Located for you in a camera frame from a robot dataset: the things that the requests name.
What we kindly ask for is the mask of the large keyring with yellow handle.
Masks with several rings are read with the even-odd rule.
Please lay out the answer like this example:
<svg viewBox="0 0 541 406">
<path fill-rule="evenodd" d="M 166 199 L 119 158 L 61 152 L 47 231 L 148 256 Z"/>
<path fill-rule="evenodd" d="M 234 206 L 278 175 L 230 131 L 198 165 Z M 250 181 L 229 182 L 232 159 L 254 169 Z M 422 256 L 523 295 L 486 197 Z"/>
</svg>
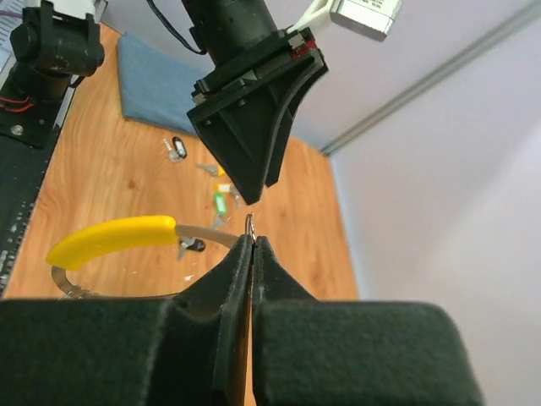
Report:
<svg viewBox="0 0 541 406">
<path fill-rule="evenodd" d="M 46 255 L 52 280 L 70 299 L 100 299 L 102 296 L 72 283 L 68 272 L 112 253 L 143 247 L 172 245 L 182 238 L 208 240 L 231 249 L 239 239 L 215 228 L 179 224 L 170 216 L 126 217 L 83 228 L 55 244 Z"/>
</svg>

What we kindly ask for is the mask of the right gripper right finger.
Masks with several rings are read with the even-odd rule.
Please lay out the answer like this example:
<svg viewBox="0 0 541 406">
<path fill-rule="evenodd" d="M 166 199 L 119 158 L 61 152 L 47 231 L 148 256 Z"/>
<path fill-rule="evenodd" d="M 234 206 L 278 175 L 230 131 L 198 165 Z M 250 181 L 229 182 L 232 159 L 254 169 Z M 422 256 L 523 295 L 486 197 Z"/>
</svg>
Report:
<svg viewBox="0 0 541 406">
<path fill-rule="evenodd" d="M 259 405 L 481 405 L 461 334 L 439 306 L 329 301 L 254 246 L 253 393 Z"/>
</svg>

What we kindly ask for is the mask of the black white tag key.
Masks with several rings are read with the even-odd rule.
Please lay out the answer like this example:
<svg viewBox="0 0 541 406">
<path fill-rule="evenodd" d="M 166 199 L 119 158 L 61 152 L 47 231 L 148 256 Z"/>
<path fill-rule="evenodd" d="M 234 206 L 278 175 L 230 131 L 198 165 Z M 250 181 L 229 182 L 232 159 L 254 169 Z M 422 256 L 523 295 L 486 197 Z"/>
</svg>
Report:
<svg viewBox="0 0 541 406">
<path fill-rule="evenodd" d="M 187 158 L 188 152 L 185 144 L 178 136 L 174 136 L 170 140 L 163 138 L 162 142 L 167 149 L 168 158 L 172 163 L 179 163 Z"/>
</svg>

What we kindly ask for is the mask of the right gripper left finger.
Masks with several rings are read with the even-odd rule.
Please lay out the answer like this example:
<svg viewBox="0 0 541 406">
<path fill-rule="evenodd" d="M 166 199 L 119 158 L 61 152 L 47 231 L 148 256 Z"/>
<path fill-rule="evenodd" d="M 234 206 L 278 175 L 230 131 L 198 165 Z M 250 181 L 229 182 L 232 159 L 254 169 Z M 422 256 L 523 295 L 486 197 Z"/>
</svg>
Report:
<svg viewBox="0 0 541 406">
<path fill-rule="evenodd" d="M 168 299 L 3 301 L 2 404 L 243 404 L 252 248 Z"/>
</svg>

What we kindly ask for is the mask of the folded blue cloth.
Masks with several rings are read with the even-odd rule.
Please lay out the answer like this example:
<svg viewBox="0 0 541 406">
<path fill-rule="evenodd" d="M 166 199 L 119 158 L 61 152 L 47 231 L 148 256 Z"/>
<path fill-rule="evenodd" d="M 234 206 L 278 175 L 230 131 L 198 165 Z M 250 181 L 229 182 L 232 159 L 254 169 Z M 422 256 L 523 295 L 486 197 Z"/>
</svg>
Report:
<svg viewBox="0 0 541 406">
<path fill-rule="evenodd" d="M 131 33 L 117 41 L 118 80 L 126 119 L 178 133 L 197 135 L 188 111 L 203 73 Z"/>
</svg>

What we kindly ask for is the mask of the key with yellow tag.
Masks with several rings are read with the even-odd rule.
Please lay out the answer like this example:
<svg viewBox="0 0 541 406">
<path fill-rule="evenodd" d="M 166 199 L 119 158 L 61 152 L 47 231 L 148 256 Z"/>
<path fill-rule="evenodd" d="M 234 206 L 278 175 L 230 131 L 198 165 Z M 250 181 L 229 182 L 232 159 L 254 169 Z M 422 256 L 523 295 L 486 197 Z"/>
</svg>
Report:
<svg viewBox="0 0 541 406">
<path fill-rule="evenodd" d="M 206 171 L 212 177 L 220 177 L 225 174 L 225 170 L 220 165 L 216 164 L 197 163 L 196 167 Z"/>
</svg>

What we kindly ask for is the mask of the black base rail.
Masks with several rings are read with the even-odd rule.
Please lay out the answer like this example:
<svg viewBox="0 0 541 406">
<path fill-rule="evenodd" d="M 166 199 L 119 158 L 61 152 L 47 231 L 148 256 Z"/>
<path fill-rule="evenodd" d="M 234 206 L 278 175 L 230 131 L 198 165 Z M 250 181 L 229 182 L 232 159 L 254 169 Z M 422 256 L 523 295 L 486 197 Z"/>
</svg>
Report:
<svg viewBox="0 0 541 406">
<path fill-rule="evenodd" d="M 5 292 L 74 91 L 69 90 L 42 149 L 1 138 L 1 291 Z"/>
</svg>

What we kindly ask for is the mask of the key with green tag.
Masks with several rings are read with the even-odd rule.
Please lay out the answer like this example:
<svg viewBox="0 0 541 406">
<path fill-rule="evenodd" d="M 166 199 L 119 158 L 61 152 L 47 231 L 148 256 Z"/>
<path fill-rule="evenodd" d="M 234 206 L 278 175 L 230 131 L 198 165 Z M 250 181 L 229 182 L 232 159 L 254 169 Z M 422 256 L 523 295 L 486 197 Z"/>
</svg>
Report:
<svg viewBox="0 0 541 406">
<path fill-rule="evenodd" d="M 212 229 L 218 229 L 223 227 L 228 222 L 230 216 L 228 215 L 227 201 L 222 192 L 215 192 L 213 194 L 213 202 L 215 207 L 215 216 L 210 227 Z"/>
</svg>

